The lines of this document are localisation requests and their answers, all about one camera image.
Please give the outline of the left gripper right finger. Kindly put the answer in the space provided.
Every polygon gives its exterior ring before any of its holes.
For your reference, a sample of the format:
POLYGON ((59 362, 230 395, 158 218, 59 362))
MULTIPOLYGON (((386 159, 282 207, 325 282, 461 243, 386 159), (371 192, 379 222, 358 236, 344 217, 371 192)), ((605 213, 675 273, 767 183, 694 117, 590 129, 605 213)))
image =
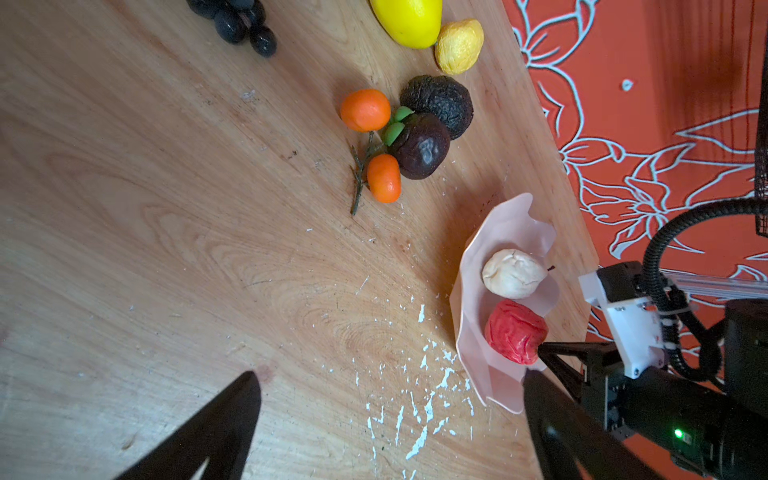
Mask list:
POLYGON ((546 479, 658 479, 660 476, 543 373, 523 379, 524 407, 542 475, 546 479))

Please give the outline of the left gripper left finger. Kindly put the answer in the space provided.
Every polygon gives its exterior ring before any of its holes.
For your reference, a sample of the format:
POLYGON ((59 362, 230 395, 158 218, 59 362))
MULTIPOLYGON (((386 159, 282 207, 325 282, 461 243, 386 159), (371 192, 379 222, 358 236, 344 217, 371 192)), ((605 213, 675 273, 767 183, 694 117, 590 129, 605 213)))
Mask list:
POLYGON ((120 479, 240 479, 261 409, 256 374, 246 371, 120 479))

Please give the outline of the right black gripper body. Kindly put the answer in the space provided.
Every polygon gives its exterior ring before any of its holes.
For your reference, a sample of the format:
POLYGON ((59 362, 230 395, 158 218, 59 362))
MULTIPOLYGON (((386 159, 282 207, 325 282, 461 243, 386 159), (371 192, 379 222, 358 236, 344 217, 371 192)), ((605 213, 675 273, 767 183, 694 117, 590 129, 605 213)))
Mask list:
POLYGON ((766 478, 764 364, 727 367, 726 390, 717 392, 663 369, 630 379, 612 343, 546 342, 539 357, 557 387, 621 443, 638 434, 678 466, 715 479, 766 478))

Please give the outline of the pink scalloped fruit bowl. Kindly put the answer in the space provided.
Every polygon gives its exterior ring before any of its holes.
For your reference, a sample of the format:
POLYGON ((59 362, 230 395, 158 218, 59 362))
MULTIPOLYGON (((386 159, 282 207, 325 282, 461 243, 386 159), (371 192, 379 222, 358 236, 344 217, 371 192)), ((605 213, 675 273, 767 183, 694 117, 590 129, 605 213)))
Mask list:
POLYGON ((486 286, 483 271, 498 253, 515 250, 547 268, 554 227, 530 215, 533 195, 522 193, 493 207, 469 237, 449 296, 458 360, 482 405, 524 411, 523 379, 546 369, 536 348, 548 334, 544 318, 560 289, 551 272, 521 299, 510 300, 486 286))

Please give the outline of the red wrinkled strawberry fruit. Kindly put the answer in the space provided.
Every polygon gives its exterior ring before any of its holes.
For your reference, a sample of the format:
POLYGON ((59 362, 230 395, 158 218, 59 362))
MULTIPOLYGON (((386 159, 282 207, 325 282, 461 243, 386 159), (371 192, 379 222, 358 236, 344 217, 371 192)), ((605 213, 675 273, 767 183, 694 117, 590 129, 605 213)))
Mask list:
POLYGON ((504 358, 521 365, 538 360, 538 348, 549 328, 543 317, 513 300, 499 302, 484 327, 489 346, 504 358))

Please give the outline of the beige garlic-like fruit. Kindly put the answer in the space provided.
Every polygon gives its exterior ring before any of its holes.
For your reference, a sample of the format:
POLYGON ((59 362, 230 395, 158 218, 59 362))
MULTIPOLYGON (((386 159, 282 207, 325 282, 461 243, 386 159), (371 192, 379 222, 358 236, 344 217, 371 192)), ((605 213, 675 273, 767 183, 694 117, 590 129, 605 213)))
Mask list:
POLYGON ((508 248, 491 255, 481 270, 481 278, 491 293, 519 300, 531 296, 554 269, 539 257, 508 248))

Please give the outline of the orange tangerine right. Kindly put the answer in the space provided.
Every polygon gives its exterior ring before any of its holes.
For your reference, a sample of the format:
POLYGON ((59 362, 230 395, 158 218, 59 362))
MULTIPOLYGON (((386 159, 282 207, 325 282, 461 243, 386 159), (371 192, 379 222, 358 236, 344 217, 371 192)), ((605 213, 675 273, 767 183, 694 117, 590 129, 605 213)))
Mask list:
POLYGON ((401 195, 401 174, 397 159, 389 154, 373 157, 367 167, 367 182, 373 197, 380 203, 396 202, 401 195))

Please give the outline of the orange tangerine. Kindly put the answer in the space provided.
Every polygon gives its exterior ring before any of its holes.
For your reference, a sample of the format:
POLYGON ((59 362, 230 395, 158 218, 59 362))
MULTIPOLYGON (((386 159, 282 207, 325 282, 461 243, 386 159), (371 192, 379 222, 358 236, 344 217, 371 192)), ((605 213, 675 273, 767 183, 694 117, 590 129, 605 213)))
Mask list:
POLYGON ((373 157, 367 167, 367 182, 373 197, 380 203, 396 202, 401 195, 401 174, 397 159, 389 154, 373 157))
POLYGON ((376 89, 358 90, 341 103, 340 118, 351 130, 366 133, 384 128, 391 119, 391 105, 376 89))

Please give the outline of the orange tangerine left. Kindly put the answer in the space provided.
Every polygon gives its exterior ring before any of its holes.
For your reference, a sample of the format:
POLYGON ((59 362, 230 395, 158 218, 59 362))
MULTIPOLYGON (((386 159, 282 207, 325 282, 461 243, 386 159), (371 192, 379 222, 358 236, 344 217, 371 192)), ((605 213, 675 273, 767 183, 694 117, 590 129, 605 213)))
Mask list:
POLYGON ((341 103, 340 118, 351 130, 366 133, 384 128, 391 119, 391 105, 376 89, 358 90, 341 103))

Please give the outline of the dark avocado upper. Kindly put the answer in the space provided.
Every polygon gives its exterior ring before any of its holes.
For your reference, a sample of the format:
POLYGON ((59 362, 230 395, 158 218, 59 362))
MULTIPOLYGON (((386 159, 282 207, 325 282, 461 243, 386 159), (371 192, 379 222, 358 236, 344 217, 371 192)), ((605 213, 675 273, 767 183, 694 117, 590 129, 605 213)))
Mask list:
POLYGON ((419 75, 401 89, 400 104, 416 113, 431 113, 447 128, 452 140, 461 137, 474 117, 469 90, 448 76, 419 75))

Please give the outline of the small yellow lemon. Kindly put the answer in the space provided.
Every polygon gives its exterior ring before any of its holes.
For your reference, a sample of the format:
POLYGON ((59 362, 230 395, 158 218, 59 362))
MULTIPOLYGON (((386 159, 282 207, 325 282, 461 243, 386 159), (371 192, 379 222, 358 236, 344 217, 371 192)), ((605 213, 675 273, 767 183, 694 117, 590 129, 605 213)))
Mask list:
POLYGON ((447 75, 466 72, 477 62, 484 40, 484 30, 477 19, 445 24, 434 47, 438 67, 447 75))

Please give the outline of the black grape bunch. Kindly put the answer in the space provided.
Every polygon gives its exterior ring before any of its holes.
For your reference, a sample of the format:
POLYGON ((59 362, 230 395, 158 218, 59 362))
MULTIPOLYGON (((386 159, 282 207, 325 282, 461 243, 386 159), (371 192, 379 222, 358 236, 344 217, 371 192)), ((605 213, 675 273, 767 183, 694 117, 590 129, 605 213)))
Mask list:
POLYGON ((272 57, 278 47, 274 32, 266 25, 266 10, 259 0, 187 0, 196 15, 212 20, 218 36, 233 45, 248 39, 262 57, 272 57))

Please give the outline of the large yellow lemon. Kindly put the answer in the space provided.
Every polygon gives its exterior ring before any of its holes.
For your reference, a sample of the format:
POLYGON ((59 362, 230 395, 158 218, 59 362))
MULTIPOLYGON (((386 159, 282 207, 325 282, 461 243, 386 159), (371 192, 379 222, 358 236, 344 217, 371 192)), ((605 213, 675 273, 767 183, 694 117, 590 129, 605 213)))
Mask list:
POLYGON ((436 43, 442 26, 442 0, 371 0, 370 5, 396 43, 411 49, 436 43))

